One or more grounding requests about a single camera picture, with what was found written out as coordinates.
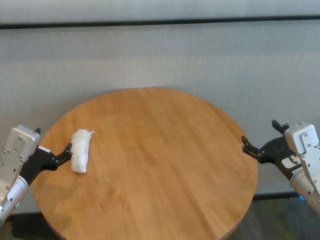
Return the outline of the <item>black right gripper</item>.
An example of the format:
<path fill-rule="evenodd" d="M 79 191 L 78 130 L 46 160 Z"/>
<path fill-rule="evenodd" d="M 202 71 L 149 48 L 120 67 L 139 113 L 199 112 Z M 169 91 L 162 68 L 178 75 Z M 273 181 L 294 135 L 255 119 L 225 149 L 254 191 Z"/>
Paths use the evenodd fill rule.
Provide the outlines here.
<path fill-rule="evenodd" d="M 272 127 L 279 133 L 284 134 L 289 128 L 287 123 L 280 124 L 277 120 L 272 120 Z M 294 175 L 293 171 L 301 167 L 301 162 L 294 152 L 288 147 L 285 137 L 278 137 L 257 148 L 242 135 L 242 151 L 250 157 L 256 159 L 260 164 L 273 164 L 290 181 Z"/>

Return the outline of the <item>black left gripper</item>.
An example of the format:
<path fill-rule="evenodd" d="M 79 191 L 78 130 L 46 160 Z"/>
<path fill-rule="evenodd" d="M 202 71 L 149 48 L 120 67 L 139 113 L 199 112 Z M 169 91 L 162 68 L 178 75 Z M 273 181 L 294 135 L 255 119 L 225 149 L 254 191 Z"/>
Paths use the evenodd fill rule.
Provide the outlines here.
<path fill-rule="evenodd" d="M 35 132 L 40 135 L 41 128 L 37 128 Z M 34 153 L 23 164 L 19 175 L 30 186 L 42 171 L 55 171 L 58 166 L 68 162 L 73 155 L 71 148 L 72 143 L 70 142 L 60 154 L 55 155 L 47 148 L 38 145 Z"/>

